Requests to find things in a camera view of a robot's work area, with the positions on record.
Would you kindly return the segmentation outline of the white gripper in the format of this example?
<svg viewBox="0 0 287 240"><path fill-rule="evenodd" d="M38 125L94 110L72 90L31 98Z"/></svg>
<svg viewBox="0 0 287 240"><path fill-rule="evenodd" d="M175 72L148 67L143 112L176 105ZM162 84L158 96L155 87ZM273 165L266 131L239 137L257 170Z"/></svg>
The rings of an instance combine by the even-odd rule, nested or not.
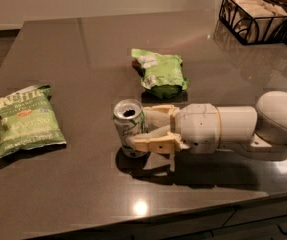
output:
<svg viewBox="0 0 287 240"><path fill-rule="evenodd" d="M218 147L220 117L209 103L190 104L183 109L172 104L156 105L144 107L143 112L152 131L126 138L136 151L173 154L185 149L193 154L209 154Z"/></svg>

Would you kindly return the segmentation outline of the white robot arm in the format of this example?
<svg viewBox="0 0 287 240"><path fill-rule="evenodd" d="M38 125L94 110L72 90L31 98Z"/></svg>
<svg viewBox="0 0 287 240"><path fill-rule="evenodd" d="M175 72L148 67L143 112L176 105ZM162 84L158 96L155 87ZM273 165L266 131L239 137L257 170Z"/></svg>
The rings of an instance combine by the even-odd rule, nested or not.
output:
<svg viewBox="0 0 287 240"><path fill-rule="evenodd" d="M251 106L210 103L146 107L148 133L127 139L141 152L192 154L234 151L256 160L287 159L287 93L270 91Z"/></svg>

